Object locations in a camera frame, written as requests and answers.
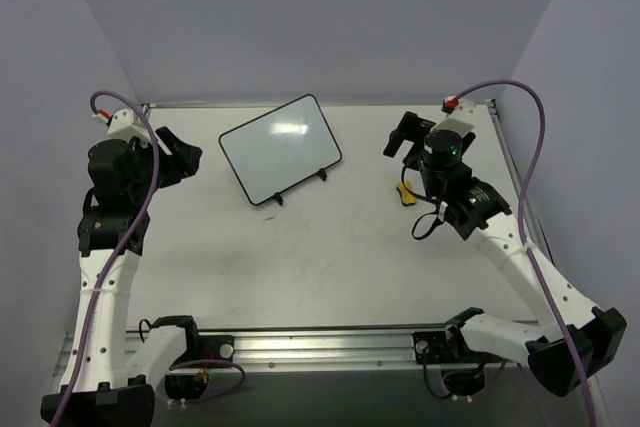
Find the yellow bone-shaped eraser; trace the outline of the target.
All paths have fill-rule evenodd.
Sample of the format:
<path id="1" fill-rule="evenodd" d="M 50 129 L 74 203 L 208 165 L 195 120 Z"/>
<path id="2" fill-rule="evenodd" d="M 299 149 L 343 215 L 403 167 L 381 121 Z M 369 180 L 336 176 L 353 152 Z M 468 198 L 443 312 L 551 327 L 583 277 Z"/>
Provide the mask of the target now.
<path id="1" fill-rule="evenodd" d="M 396 184 L 396 192 L 403 207 L 410 207 L 417 204 L 418 199 L 412 194 L 412 191 L 413 186 L 410 181 L 400 181 Z"/>

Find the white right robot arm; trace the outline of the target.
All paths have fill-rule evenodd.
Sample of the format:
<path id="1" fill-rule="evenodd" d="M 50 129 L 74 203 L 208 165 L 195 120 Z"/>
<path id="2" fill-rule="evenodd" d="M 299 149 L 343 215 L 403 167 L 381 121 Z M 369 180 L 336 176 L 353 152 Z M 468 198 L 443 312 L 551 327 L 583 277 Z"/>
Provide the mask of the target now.
<path id="1" fill-rule="evenodd" d="M 525 363 L 550 393 L 564 397 L 613 360 L 627 323 L 615 308 L 602 310 L 581 294 L 529 241 L 508 202 L 475 177 L 462 156 L 475 139 L 474 125 L 455 113 L 434 123 L 407 111 L 383 150 L 394 157 L 411 148 L 405 170 L 421 176 L 421 200 L 433 205 L 432 226 L 449 225 L 497 269 L 533 314 L 531 325 L 470 307 L 447 323 L 444 347 L 460 361 L 489 354 Z"/>

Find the small white whiteboard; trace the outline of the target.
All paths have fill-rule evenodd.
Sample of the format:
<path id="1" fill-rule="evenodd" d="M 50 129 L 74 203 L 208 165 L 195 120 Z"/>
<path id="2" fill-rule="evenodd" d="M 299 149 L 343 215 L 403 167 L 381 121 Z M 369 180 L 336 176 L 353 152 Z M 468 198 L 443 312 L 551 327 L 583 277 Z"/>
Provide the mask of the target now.
<path id="1" fill-rule="evenodd" d="M 343 159 L 317 98 L 306 94 L 224 133 L 218 144 L 247 200 L 274 201 Z"/>

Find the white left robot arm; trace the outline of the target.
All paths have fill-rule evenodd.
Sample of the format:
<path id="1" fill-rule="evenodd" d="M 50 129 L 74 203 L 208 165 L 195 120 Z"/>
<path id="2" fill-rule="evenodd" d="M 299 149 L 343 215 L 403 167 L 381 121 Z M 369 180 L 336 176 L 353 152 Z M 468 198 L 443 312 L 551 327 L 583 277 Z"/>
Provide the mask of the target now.
<path id="1" fill-rule="evenodd" d="M 155 191 L 196 174 L 202 151 L 168 128 L 150 141 L 109 139 L 88 151 L 93 182 L 77 228 L 80 303 L 57 393 L 41 402 L 52 426 L 148 426 L 154 388 L 174 361 L 194 364 L 202 342 L 190 316 L 159 319 L 149 342 L 125 357 L 128 304 Z"/>

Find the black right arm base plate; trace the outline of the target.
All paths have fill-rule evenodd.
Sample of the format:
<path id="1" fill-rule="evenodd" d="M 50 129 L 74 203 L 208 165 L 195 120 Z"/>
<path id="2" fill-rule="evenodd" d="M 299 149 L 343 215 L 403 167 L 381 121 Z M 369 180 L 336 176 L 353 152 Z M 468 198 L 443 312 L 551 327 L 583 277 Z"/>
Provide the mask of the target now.
<path id="1" fill-rule="evenodd" d="M 414 359 L 417 364 L 457 364 L 462 359 L 441 330 L 417 331 L 412 334 Z"/>

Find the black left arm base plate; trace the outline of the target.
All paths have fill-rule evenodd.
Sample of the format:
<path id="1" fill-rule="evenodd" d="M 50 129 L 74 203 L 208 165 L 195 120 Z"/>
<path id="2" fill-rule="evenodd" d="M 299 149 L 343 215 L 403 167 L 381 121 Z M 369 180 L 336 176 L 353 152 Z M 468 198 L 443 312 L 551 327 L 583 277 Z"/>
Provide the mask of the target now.
<path id="1" fill-rule="evenodd" d="M 235 337 L 228 334 L 201 334 L 196 344 L 196 360 L 215 359 L 232 361 L 235 352 Z"/>

